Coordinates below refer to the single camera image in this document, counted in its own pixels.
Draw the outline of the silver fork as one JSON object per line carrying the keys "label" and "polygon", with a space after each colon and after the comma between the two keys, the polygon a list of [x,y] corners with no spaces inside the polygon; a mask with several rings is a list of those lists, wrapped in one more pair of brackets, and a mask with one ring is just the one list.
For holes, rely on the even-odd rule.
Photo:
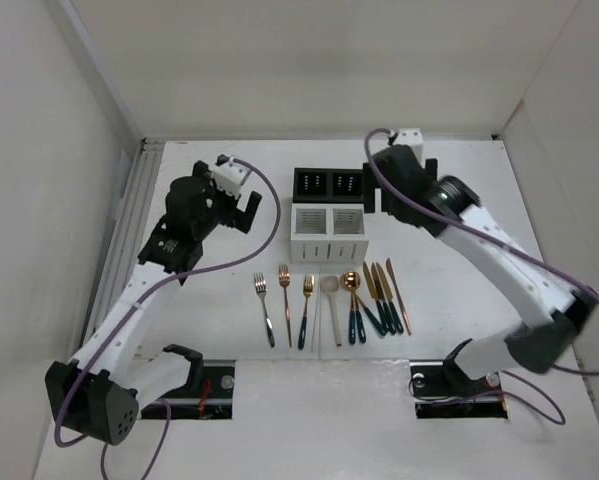
{"label": "silver fork", "polygon": [[267,305],[266,305],[266,301],[265,301],[266,294],[267,294],[267,285],[266,285],[264,275],[260,272],[255,273],[253,275],[253,281],[254,281],[256,295],[258,296],[258,298],[261,302],[261,306],[262,306],[267,340],[268,340],[269,346],[271,348],[274,348],[275,347],[275,338],[274,338],[273,326],[272,326],[272,321],[270,319],[270,315],[268,313],[268,309],[267,309]]}

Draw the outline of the rose gold fork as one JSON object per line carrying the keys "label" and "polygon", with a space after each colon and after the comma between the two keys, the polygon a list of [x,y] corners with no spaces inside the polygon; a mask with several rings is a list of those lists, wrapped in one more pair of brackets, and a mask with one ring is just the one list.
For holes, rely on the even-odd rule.
{"label": "rose gold fork", "polygon": [[289,347],[292,347],[292,327],[291,327],[291,314],[290,314],[290,302],[288,296],[288,287],[290,286],[290,272],[286,264],[280,264],[278,270],[279,285],[283,289],[284,297],[284,313],[287,329],[287,337]]}

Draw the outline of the rose gold knife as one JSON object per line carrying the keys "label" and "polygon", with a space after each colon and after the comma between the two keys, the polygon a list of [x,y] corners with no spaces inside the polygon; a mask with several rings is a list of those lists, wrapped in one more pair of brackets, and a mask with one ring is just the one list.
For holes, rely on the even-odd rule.
{"label": "rose gold knife", "polygon": [[403,298],[402,298],[402,295],[401,295],[401,292],[400,292],[400,289],[399,289],[399,286],[397,283],[397,278],[396,278],[396,275],[394,272],[393,264],[392,264],[392,261],[390,258],[387,258],[387,260],[386,260],[386,268],[387,268],[388,275],[390,276],[390,279],[394,286],[395,296],[397,298],[397,302],[398,302],[398,305],[400,308],[400,312],[401,312],[402,319],[404,322],[405,330],[406,330],[407,334],[409,336],[411,336],[412,328],[411,328],[411,324],[410,324],[410,319],[409,319],[407,310],[406,310],[404,302],[403,302]]}

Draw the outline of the gold fork green handle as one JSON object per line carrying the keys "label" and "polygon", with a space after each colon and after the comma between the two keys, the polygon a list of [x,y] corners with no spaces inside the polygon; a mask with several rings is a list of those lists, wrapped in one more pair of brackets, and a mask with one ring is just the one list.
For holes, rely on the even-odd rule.
{"label": "gold fork green handle", "polygon": [[303,282],[303,296],[304,296],[304,308],[302,313],[302,319],[300,324],[299,338],[298,338],[298,349],[303,350],[305,346],[305,339],[307,334],[307,322],[308,322],[308,303],[314,292],[315,277],[313,275],[306,275]]}

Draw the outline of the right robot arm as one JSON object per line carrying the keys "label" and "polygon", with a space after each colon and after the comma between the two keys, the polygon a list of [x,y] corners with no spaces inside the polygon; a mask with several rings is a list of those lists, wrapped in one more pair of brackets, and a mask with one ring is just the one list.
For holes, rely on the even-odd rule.
{"label": "right robot arm", "polygon": [[502,332],[468,339],[432,371],[432,385],[451,396],[468,397],[485,377],[522,367],[545,374],[581,333],[597,303],[583,291],[519,259],[510,250],[484,240],[485,235],[517,245],[499,227],[479,196],[454,176],[439,177],[437,162],[420,162],[407,145],[375,153],[363,167],[365,209],[375,211],[376,173],[390,183],[382,191],[381,211],[425,229],[433,238],[472,263],[517,311],[519,323]]}

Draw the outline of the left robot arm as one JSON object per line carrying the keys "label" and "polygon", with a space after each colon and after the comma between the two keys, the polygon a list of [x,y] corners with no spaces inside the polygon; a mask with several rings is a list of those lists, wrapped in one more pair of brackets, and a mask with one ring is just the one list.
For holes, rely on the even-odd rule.
{"label": "left robot arm", "polygon": [[193,275],[213,230],[250,231],[262,197],[251,192],[245,209],[238,203],[253,170],[222,155],[213,166],[196,162],[190,175],[171,182],[165,212],[116,303],[70,360],[54,362],[46,373],[57,430],[117,445],[141,411],[167,392],[188,397],[200,390],[203,356],[197,351],[170,344],[141,366],[133,359],[164,305]]}

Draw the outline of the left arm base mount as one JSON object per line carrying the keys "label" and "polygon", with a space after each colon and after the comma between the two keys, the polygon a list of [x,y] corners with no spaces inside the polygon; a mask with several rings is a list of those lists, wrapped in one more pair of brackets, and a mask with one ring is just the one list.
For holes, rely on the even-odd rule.
{"label": "left arm base mount", "polygon": [[184,358],[189,366],[188,379],[163,398],[170,404],[171,419],[185,421],[231,420],[235,386],[235,362],[211,360],[187,347],[166,346],[162,353]]}

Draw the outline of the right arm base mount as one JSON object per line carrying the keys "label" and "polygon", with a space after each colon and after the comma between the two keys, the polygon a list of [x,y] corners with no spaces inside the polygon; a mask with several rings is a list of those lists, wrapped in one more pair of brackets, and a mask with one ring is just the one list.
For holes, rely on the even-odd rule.
{"label": "right arm base mount", "polygon": [[498,373],[473,380],[443,360],[411,360],[409,371],[419,420],[508,418]]}

